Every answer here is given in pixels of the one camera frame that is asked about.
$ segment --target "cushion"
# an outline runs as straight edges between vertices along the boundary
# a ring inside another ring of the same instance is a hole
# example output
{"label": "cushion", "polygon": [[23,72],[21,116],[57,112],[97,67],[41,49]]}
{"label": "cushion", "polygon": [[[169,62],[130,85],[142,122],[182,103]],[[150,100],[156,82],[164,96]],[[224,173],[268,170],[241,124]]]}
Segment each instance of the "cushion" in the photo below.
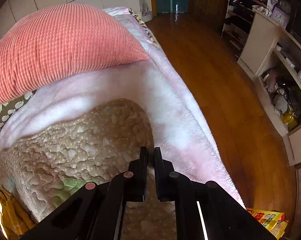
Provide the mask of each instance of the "cushion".
{"label": "cushion", "polygon": [[148,58],[107,13],[83,4],[47,7],[0,40],[0,104],[76,73]]}
{"label": "cushion", "polygon": [[0,105],[0,132],[12,114],[21,109],[35,94],[36,90],[27,92],[19,98]]}

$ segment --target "bedding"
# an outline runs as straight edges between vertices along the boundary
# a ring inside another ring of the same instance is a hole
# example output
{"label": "bedding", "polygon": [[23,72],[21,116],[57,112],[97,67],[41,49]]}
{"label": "bedding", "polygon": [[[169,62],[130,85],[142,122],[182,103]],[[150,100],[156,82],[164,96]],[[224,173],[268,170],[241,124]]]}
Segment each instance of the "bedding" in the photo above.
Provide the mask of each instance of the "bedding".
{"label": "bedding", "polygon": [[[129,11],[109,10],[150,59],[62,78],[39,88],[0,132],[0,185],[38,221],[81,185],[109,181],[141,146],[190,179],[215,180],[244,206],[207,122],[180,76]],[[174,204],[128,203],[123,239],[176,239]]]}
{"label": "bedding", "polygon": [[28,100],[32,98],[35,92],[36,90],[27,92],[25,95],[22,95],[19,98],[0,105],[0,132],[9,117],[18,111],[22,106],[24,106],[24,104],[26,104]]}
{"label": "bedding", "polygon": [[160,46],[160,44],[158,43],[158,41],[156,40],[155,36],[153,35],[152,31],[147,27],[147,25],[143,22],[143,20],[141,19],[141,17],[134,12],[131,8],[129,9],[129,13],[135,18],[135,20],[138,21],[138,23],[140,24],[140,26],[143,27],[143,29],[146,31],[149,39],[160,49],[162,49],[162,47]]}
{"label": "bedding", "polygon": [[92,6],[47,7],[0,40],[0,104],[61,78],[148,59],[114,19]]}

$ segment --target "alarm clock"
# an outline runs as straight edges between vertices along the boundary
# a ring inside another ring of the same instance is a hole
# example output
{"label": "alarm clock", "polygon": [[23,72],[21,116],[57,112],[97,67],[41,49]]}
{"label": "alarm clock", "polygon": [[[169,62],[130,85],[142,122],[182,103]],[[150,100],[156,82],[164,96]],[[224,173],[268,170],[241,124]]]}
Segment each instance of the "alarm clock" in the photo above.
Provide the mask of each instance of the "alarm clock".
{"label": "alarm clock", "polygon": [[281,9],[278,7],[275,7],[273,10],[273,13],[271,14],[271,18],[274,19],[276,22],[278,22],[282,27],[286,28],[290,16],[286,13],[284,13]]}

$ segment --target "green patterned pillowcase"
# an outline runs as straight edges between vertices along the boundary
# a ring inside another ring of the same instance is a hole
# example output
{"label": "green patterned pillowcase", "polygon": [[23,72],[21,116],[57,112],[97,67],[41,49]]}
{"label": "green patterned pillowcase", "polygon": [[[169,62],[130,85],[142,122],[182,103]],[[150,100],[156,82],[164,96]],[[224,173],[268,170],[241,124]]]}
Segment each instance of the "green patterned pillowcase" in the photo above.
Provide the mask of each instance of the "green patterned pillowcase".
{"label": "green patterned pillowcase", "polygon": [[36,90],[28,92],[19,98],[0,105],[0,131],[2,130],[2,127],[7,122],[7,120],[10,118],[10,116],[18,111],[23,105],[25,105],[28,100],[32,98],[35,92]]}

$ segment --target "hardwood floor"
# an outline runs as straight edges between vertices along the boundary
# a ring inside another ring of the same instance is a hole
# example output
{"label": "hardwood floor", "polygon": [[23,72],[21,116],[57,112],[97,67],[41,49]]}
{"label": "hardwood floor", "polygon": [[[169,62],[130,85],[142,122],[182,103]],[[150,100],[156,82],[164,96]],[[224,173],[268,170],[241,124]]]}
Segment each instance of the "hardwood floor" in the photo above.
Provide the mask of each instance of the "hardwood floor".
{"label": "hardwood floor", "polygon": [[296,176],[252,81],[221,37],[190,15],[147,22],[199,104],[247,207],[285,212],[292,224]]}

